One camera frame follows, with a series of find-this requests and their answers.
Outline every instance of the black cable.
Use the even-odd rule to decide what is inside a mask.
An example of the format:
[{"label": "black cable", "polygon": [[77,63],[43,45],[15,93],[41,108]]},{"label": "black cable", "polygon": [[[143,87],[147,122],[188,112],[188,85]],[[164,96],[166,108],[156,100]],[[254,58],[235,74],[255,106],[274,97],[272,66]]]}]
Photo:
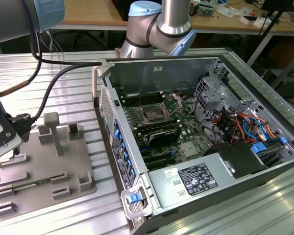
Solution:
[{"label": "black cable", "polygon": [[206,119],[203,119],[203,120],[201,120],[201,121],[199,121],[199,120],[197,119],[197,121],[199,122],[200,125],[202,125],[203,128],[206,128],[206,129],[208,129],[209,131],[212,131],[215,135],[218,135],[218,136],[222,137],[222,135],[221,135],[219,132],[217,132],[217,131],[211,129],[211,128],[208,127],[208,126],[205,126],[204,124],[202,124],[202,121],[212,121],[212,119],[210,119],[210,118],[206,118]]},{"label": "black cable", "polygon": [[50,92],[55,84],[55,82],[62,76],[64,75],[65,73],[69,72],[69,71],[72,71],[72,70],[75,70],[75,69],[80,69],[80,68],[84,68],[84,67],[91,67],[91,66],[94,66],[94,64],[97,64],[97,63],[84,63],[84,64],[80,64],[80,65],[72,65],[72,66],[69,66],[63,70],[61,70],[52,80],[51,82],[49,83],[48,87],[47,87],[47,90],[46,90],[46,93],[44,95],[44,98],[43,98],[43,101],[40,105],[40,108],[37,112],[37,114],[32,118],[33,122],[35,122],[39,117],[40,115],[43,113],[43,110],[46,106],[46,103],[47,103],[47,100],[48,100],[48,97],[50,95]]},{"label": "black cable", "polygon": [[261,29],[260,29],[258,35],[260,35],[260,34],[261,34],[261,31],[263,31],[263,28],[264,28],[264,26],[265,26],[265,24],[266,24],[267,18],[268,18],[268,14],[266,15],[265,22],[263,23],[263,26],[261,27]]},{"label": "black cable", "polygon": [[181,84],[185,84],[185,85],[188,86],[189,88],[192,88],[187,82],[179,82],[179,83],[176,84],[176,86],[175,86],[175,90],[176,90],[177,87],[178,87],[179,85],[181,85]]},{"label": "black cable", "polygon": [[290,100],[286,100],[286,101],[294,106],[294,103],[292,101],[290,101]]},{"label": "black cable", "polygon": [[[272,27],[275,25],[275,23],[278,21],[278,19],[280,18],[280,16],[282,15],[282,13],[284,12],[284,10],[287,8],[289,2],[292,0],[287,0],[285,1],[285,4],[283,5],[283,7],[280,9],[280,11],[278,12],[278,14],[276,14],[276,16],[274,17],[274,19],[271,21],[270,25],[267,27],[267,29],[265,30],[265,32],[262,35],[262,38],[260,40],[260,43],[264,40],[264,38],[268,35],[268,33],[270,32],[270,30],[272,29]],[[248,56],[247,56],[247,61],[252,57],[254,51],[253,50]]]},{"label": "black cable", "polygon": [[[25,3],[25,0],[20,0],[20,1],[22,3],[23,9],[25,11],[26,20],[29,24],[30,50],[31,50],[31,53],[34,56],[34,58],[36,60],[39,60],[39,56],[37,56],[34,46],[36,45],[36,42],[37,42],[38,51],[40,51],[40,53],[42,54],[42,52],[40,50],[41,37],[40,37],[39,33],[35,33],[34,23],[31,18],[28,6]],[[81,65],[81,64],[85,64],[84,62],[53,61],[53,60],[46,60],[46,59],[42,59],[42,62],[47,63],[47,64],[53,64],[53,65]]]},{"label": "black cable", "polygon": [[218,143],[222,140],[222,138],[221,138],[219,141],[217,141],[217,140],[216,140],[216,137],[217,137],[217,135],[216,135],[216,133],[214,132],[214,140],[213,140],[212,142],[218,144]]},{"label": "black cable", "polygon": [[[30,14],[29,9],[27,8],[24,0],[22,0],[21,3],[24,6],[25,10],[28,11],[26,14]],[[28,86],[37,77],[37,75],[38,75],[38,73],[39,73],[39,71],[41,69],[42,58],[43,58],[43,53],[39,48],[38,49],[38,56],[37,56],[37,60],[38,60],[37,66],[36,66],[35,72],[32,74],[32,76],[28,80],[23,81],[23,82],[17,84],[16,86],[13,86],[13,87],[5,90],[5,91],[0,92],[0,97],[4,97],[4,96],[9,95],[9,94],[11,94],[11,93],[13,93],[15,91],[20,90],[21,88],[24,88],[24,87]]]}]

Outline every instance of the blue latch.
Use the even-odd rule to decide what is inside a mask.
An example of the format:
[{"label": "blue latch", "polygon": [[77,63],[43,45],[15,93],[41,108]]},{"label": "blue latch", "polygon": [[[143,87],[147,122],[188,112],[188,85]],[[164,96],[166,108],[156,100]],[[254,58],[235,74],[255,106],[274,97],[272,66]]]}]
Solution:
[{"label": "blue latch", "polygon": [[141,202],[143,200],[143,198],[139,192],[130,195],[127,199],[130,204],[133,204],[136,202]]},{"label": "blue latch", "polygon": [[116,139],[119,136],[120,131],[117,129],[114,133],[114,138]]},{"label": "blue latch", "polygon": [[127,165],[128,165],[128,167],[131,167],[132,166],[132,162],[131,162],[131,160],[129,159],[129,160],[127,160]]},{"label": "blue latch", "polygon": [[251,150],[253,150],[254,153],[259,153],[259,152],[264,151],[266,149],[267,149],[267,147],[263,143],[256,143],[251,148]]},{"label": "blue latch", "polygon": [[128,159],[128,153],[127,151],[124,151],[124,160],[127,160]]},{"label": "blue latch", "polygon": [[287,144],[289,141],[285,138],[285,137],[281,137],[280,138],[280,141],[283,143],[283,144]]},{"label": "blue latch", "polygon": [[135,171],[131,169],[131,176],[135,176]]}]

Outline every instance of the wire bundle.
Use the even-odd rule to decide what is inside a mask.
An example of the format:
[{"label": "wire bundle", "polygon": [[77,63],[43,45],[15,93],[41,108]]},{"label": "wire bundle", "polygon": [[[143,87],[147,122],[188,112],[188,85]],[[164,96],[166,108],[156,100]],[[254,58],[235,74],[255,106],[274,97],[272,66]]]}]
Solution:
[{"label": "wire bundle", "polygon": [[[227,119],[236,123],[234,131],[229,130],[229,135],[231,136],[231,141],[229,141],[230,143],[234,141],[242,141],[245,143],[254,143],[261,141],[250,132],[252,129],[256,131],[254,123],[259,125],[262,133],[267,140],[272,140],[275,138],[275,135],[272,133],[269,127],[269,123],[257,116],[250,116],[244,113],[223,113],[222,115],[235,115],[235,118],[227,117]],[[218,125],[219,121],[222,119],[222,115],[220,115],[215,121],[213,121],[212,124]]]}]

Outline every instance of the orange wire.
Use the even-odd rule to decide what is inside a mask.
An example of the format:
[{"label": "orange wire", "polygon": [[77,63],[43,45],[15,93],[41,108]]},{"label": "orange wire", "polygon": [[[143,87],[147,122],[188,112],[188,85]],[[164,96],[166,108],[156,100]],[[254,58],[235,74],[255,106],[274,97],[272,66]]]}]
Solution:
[{"label": "orange wire", "polygon": [[218,119],[216,121],[214,121],[212,124],[216,125],[221,119],[221,116],[218,117]]},{"label": "orange wire", "polygon": [[[237,113],[237,115],[240,115],[240,116],[243,116],[243,117],[248,117],[248,118],[255,118],[255,119],[258,119],[258,120],[260,120],[260,121],[266,122],[266,121],[264,121],[263,119],[261,119],[261,118],[259,118],[259,117],[256,117],[256,116],[250,116],[250,115],[247,115],[247,114],[240,114],[240,113]],[[266,130],[267,130],[269,136],[270,136],[271,138],[275,138],[275,135],[274,135],[274,134],[272,133],[272,131],[270,130],[269,125],[267,124],[267,125],[265,125],[265,127],[268,127]]]},{"label": "orange wire", "polygon": [[236,120],[237,125],[239,126],[240,131],[241,131],[242,139],[244,140],[244,139],[245,139],[244,130],[243,130],[243,128],[241,127],[239,121],[237,120],[237,117],[235,117],[235,120]]},{"label": "orange wire", "polygon": [[238,127],[238,123],[236,123],[236,127],[235,127],[235,129],[234,129],[233,134],[235,134],[237,127]]}]

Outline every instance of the circuit board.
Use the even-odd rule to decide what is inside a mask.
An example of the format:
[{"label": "circuit board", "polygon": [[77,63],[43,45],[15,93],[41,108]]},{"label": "circuit board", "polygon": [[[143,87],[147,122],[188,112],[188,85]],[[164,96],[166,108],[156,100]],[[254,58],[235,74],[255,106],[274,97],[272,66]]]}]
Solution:
[{"label": "circuit board", "polygon": [[[172,94],[165,94],[167,99],[161,103],[142,104],[123,107],[137,145],[149,170],[163,168],[199,158],[213,146],[207,134],[202,130],[191,109],[191,104]],[[151,146],[150,136],[165,132],[164,127],[148,128],[152,124],[168,123],[165,128],[178,129],[179,135],[174,141],[161,146]]]}]

